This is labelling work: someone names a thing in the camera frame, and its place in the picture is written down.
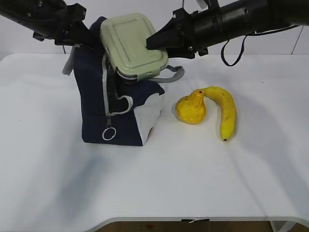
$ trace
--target yellow banana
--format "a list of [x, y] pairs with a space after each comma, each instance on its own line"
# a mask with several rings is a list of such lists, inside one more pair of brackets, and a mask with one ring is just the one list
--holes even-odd
[[204, 95], [220, 105], [221, 127], [220, 137], [223, 141], [232, 138], [235, 132], [236, 106], [232, 95], [220, 87], [208, 87], [201, 90]]

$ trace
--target gray strap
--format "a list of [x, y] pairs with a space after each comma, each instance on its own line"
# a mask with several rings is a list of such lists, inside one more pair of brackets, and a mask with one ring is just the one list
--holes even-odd
[[79, 44], [76, 44], [72, 47], [72, 51], [71, 51], [71, 54], [69, 56], [69, 59], [68, 59], [67, 63], [65, 64], [65, 66], [62, 70], [63, 75], [67, 75], [67, 76], [71, 75], [71, 73], [73, 71], [73, 67], [74, 67], [75, 51], [78, 47], [81, 47], [81, 46]]
[[172, 82], [178, 81], [179, 79], [181, 79], [184, 76], [183, 66], [173, 67], [171, 65], [168, 65], [166, 68], [171, 70], [173, 73], [175, 73], [173, 75], [173, 77], [171, 77], [171, 78], [153, 78], [153, 79], [151, 79], [151, 81], [154, 81], [154, 82], [157, 82], [157, 83], [172, 83]]

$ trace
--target white table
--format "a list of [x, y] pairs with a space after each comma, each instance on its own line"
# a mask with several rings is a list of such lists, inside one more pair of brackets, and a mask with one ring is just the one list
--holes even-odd
[[[0, 63], [0, 232], [85, 232], [115, 221], [288, 220], [309, 226], [309, 56], [176, 59], [145, 147], [84, 144], [66, 55]], [[218, 85], [238, 107], [238, 132], [218, 138], [220, 115], [186, 125], [175, 102]]]

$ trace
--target fake fruit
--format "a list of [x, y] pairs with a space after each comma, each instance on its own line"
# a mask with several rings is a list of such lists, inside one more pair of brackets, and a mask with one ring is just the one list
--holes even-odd
[[236, 124], [236, 106], [232, 95], [220, 87], [208, 87], [202, 89], [206, 97], [214, 100], [221, 108], [220, 137], [223, 141], [232, 138]]
[[201, 123], [207, 114], [204, 96], [220, 105], [220, 137], [223, 141], [230, 140], [235, 132], [237, 111], [232, 95], [223, 88], [208, 87], [198, 89], [189, 96], [181, 98], [176, 104], [179, 120], [188, 124]]
[[201, 123], [207, 114], [203, 91], [196, 90], [189, 96], [181, 98], [176, 104], [176, 112], [182, 122], [188, 124]]

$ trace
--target yellow pear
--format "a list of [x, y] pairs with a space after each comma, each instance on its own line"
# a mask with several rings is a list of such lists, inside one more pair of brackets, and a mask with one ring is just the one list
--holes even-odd
[[181, 98], [176, 104], [179, 120], [188, 124], [198, 124], [204, 121], [207, 114], [204, 96], [203, 91], [198, 89], [189, 96]]

